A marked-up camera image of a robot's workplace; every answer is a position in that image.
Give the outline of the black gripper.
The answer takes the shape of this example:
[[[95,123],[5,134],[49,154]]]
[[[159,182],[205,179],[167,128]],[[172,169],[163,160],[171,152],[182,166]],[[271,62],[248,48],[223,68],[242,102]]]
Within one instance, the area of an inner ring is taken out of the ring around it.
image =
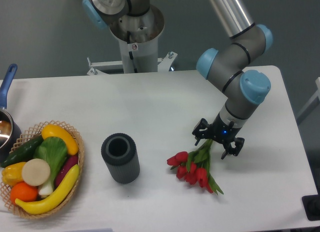
[[[192,131],[192,135],[196,140],[194,145],[197,146],[202,139],[208,139],[209,133],[211,139],[222,144],[224,147],[221,159],[224,159],[227,155],[238,156],[245,139],[235,137],[240,131],[240,128],[235,128],[233,122],[231,122],[231,124],[232,126],[225,124],[220,118],[220,115],[217,115],[211,125],[208,124],[206,119],[202,118]]]

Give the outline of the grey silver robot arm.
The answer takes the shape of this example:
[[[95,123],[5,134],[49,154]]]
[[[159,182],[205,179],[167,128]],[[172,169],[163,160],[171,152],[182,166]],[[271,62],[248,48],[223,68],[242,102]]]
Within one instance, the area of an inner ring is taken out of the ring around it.
[[[223,51],[206,50],[196,70],[227,100],[213,123],[202,119],[192,133],[196,140],[222,144],[224,155],[237,156],[245,142],[238,132],[271,89],[265,74],[246,67],[270,48],[273,35],[253,21],[241,0],[209,1],[231,45]],[[82,6],[98,28],[109,28],[118,40],[125,73],[160,70],[158,38],[164,30],[164,17],[150,0],[83,0]]]

